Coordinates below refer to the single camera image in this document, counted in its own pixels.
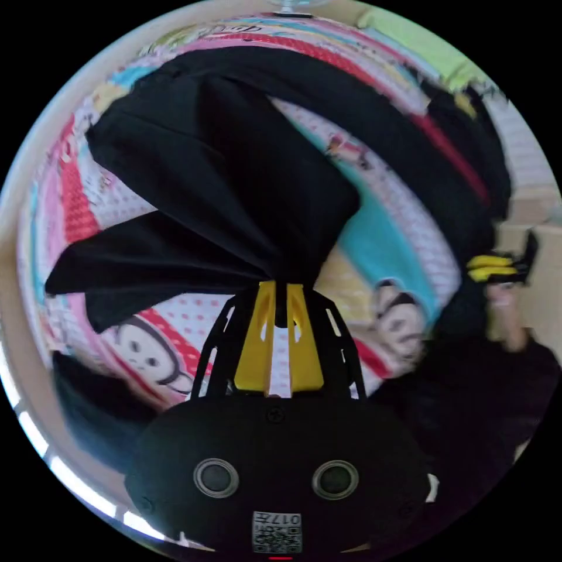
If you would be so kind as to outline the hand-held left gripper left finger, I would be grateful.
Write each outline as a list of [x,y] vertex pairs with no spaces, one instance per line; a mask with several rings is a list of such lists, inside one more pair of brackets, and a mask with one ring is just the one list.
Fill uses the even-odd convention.
[[234,386],[246,393],[269,394],[276,317],[276,283],[259,285],[234,376]]

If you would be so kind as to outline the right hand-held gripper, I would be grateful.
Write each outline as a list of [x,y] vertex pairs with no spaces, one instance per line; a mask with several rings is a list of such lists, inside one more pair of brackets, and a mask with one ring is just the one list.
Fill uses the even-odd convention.
[[534,231],[526,231],[523,253],[510,255],[480,255],[467,264],[469,277],[474,282],[511,282],[528,285],[540,243]]

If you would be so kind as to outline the person's right hand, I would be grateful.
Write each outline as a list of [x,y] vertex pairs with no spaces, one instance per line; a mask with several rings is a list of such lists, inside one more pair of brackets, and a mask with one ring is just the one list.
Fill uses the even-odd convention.
[[513,283],[486,288],[494,335],[508,352],[521,352],[528,343],[527,329],[519,313],[518,291]]

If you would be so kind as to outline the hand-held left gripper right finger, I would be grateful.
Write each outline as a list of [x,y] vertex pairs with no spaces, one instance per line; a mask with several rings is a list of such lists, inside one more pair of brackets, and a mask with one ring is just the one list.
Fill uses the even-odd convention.
[[286,292],[290,392],[316,392],[324,379],[302,285]]

